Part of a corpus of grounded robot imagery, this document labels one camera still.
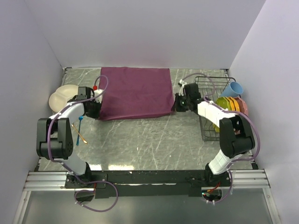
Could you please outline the purple cloth napkin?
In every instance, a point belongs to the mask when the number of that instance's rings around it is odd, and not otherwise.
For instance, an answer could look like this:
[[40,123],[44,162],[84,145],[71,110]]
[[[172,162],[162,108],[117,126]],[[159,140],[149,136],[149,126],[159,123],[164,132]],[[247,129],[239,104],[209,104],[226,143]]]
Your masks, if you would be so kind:
[[169,69],[103,67],[100,120],[147,119],[172,113],[173,87]]

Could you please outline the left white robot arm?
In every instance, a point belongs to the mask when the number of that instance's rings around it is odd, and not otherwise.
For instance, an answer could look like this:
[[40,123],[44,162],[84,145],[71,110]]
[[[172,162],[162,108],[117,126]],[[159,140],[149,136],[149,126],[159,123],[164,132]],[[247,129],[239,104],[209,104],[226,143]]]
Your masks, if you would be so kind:
[[99,117],[102,95],[106,90],[78,87],[77,94],[69,99],[63,109],[49,118],[37,122],[36,153],[53,163],[59,163],[81,187],[93,182],[90,166],[73,152],[71,126],[80,116]]

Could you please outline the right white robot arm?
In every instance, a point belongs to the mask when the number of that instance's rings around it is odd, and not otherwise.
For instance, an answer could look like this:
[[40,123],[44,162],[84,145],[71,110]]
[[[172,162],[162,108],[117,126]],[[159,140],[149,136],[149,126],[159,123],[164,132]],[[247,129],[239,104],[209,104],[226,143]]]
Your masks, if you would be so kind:
[[219,127],[220,150],[206,164],[204,171],[206,184],[215,186],[233,163],[251,160],[251,158],[243,158],[243,155],[255,147],[250,122],[244,114],[223,109],[208,97],[202,97],[196,83],[188,84],[180,80],[179,86],[180,90],[175,94],[172,110],[192,111]]

